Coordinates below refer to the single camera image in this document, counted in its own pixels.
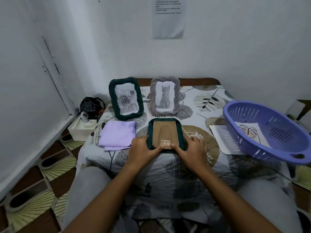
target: barcode sticker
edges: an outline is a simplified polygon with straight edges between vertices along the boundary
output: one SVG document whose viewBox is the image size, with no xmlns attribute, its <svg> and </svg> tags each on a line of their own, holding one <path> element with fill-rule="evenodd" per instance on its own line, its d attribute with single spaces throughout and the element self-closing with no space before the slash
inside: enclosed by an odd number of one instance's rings
<svg viewBox="0 0 311 233">
<path fill-rule="evenodd" d="M 168 140 L 161 140 L 161 145 L 169 146 L 169 141 Z"/>
</svg>

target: white door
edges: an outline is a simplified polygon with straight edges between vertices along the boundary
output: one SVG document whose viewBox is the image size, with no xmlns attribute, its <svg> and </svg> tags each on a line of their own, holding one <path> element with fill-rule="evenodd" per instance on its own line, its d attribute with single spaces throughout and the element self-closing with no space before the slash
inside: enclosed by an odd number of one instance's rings
<svg viewBox="0 0 311 233">
<path fill-rule="evenodd" d="M 0 0 L 1 187 L 69 117 L 21 8 Z"/>
</svg>

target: gray pants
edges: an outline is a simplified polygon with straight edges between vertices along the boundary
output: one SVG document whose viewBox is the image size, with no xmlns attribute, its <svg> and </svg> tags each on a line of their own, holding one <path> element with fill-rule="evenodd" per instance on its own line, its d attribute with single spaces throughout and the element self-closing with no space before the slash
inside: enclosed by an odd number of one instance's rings
<svg viewBox="0 0 311 233">
<path fill-rule="evenodd" d="M 65 229 L 110 181 L 106 172 L 100 168 L 81 169 L 69 192 L 62 229 Z M 277 185 L 266 180 L 251 180 L 238 191 L 238 194 L 280 231 L 302 232 L 294 201 Z M 138 226 L 124 213 L 117 218 L 111 232 L 138 232 Z M 209 232 L 231 232 L 231 230 L 224 218 L 221 218 Z"/>
</svg>

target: basket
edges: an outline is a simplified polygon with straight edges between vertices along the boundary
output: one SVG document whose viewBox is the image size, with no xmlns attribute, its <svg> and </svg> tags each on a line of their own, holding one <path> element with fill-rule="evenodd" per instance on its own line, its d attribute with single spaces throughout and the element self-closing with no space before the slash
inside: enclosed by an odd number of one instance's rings
<svg viewBox="0 0 311 233">
<path fill-rule="evenodd" d="M 250 101 L 230 101 L 223 114 L 232 137 L 246 154 L 265 161 L 311 162 L 311 136 L 277 111 Z M 258 123 L 271 148 L 249 138 L 235 122 Z"/>
</svg>

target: brown cardboard backing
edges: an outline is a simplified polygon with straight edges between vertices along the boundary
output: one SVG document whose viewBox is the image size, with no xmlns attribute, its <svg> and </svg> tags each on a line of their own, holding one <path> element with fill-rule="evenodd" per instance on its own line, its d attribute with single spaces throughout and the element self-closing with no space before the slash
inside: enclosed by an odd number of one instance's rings
<svg viewBox="0 0 311 233">
<path fill-rule="evenodd" d="M 169 141 L 170 144 L 179 145 L 176 122 L 173 121 L 155 121 L 153 123 L 152 145 L 158 147 L 161 140 Z"/>
</svg>

